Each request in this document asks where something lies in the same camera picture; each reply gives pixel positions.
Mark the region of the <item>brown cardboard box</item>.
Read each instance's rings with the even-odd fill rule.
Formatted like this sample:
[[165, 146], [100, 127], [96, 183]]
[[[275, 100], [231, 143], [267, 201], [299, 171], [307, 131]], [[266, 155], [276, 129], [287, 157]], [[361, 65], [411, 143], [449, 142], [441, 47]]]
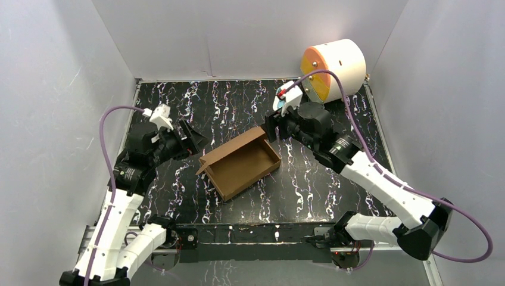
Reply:
[[224, 201], [279, 168], [281, 158], [261, 127], [248, 129], [199, 158], [197, 175], [205, 173]]

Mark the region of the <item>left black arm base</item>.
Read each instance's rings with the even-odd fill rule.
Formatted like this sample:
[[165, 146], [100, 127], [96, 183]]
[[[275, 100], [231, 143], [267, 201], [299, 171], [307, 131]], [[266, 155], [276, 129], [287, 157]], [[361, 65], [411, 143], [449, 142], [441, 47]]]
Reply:
[[129, 246], [133, 247], [133, 243], [139, 243], [138, 247], [141, 250], [139, 259], [159, 271], [161, 268], [154, 266], [151, 261], [152, 254], [156, 249], [174, 249], [180, 255], [182, 250], [197, 248], [198, 230], [196, 228], [185, 226], [178, 228], [171, 220], [153, 220], [140, 225], [139, 229], [140, 233]]

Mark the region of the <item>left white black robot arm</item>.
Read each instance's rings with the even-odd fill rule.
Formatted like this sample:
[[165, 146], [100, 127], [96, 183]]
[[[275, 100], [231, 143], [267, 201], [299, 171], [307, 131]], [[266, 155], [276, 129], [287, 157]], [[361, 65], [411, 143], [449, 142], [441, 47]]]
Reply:
[[156, 168], [198, 154], [208, 144], [208, 138], [187, 121], [178, 124], [181, 133], [148, 122], [133, 126], [113, 167], [111, 188], [91, 240], [74, 269], [62, 273], [60, 285], [130, 285], [135, 272], [157, 247], [170, 248], [177, 243], [175, 221], [153, 215], [133, 241], [123, 245], [133, 215], [156, 177]]

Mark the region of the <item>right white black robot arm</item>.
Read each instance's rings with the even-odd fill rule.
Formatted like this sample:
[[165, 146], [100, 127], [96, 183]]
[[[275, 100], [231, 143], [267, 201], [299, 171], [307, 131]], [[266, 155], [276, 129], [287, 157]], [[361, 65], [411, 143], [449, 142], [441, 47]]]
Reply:
[[361, 186], [393, 212], [380, 217], [348, 211], [324, 234], [326, 241], [344, 247], [377, 241], [399, 246], [417, 260], [429, 258], [451, 218], [448, 200], [435, 202], [408, 192], [408, 184], [369, 159], [357, 140], [338, 132], [333, 116], [319, 103], [293, 107], [276, 102], [262, 128], [269, 141], [292, 138], [303, 144], [320, 164]]

